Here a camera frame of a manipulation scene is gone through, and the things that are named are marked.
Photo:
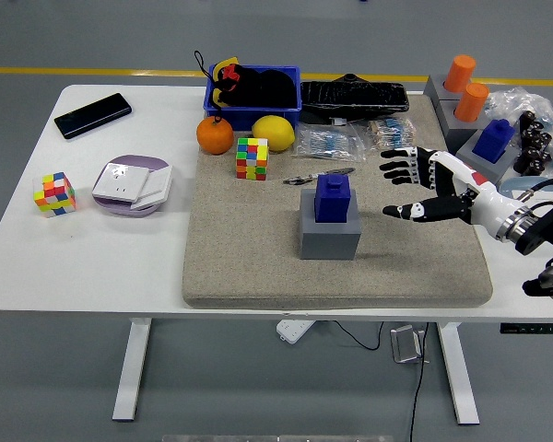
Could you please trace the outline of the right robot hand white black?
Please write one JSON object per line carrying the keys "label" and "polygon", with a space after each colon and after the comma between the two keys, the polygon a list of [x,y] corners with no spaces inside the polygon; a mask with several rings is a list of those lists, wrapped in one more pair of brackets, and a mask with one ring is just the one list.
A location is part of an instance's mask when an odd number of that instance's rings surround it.
{"label": "right robot hand white black", "polygon": [[419,223],[461,219],[501,238],[506,220],[524,206],[501,195],[496,186],[454,155],[421,147],[381,152],[388,161],[380,165],[394,185],[419,184],[436,196],[419,202],[385,206],[385,215]]}

